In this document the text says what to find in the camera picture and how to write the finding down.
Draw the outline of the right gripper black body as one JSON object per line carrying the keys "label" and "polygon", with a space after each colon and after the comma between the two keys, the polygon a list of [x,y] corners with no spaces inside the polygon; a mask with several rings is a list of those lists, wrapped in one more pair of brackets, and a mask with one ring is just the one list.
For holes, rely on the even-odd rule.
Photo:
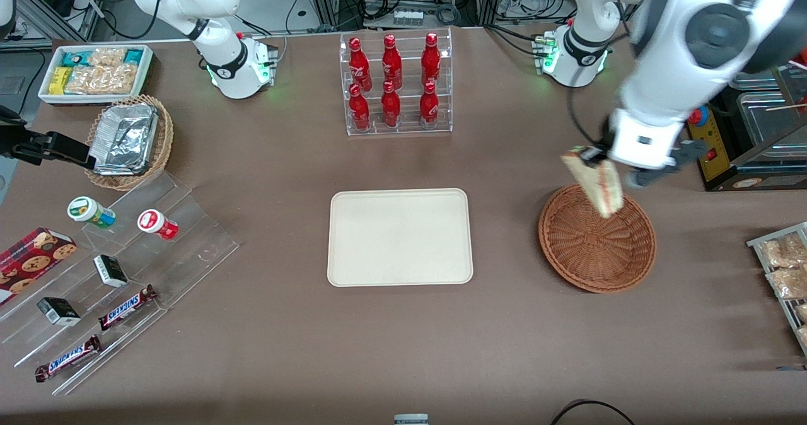
{"label": "right gripper black body", "polygon": [[15,146],[27,140],[26,121],[17,112],[1,106],[1,155],[11,158]]}

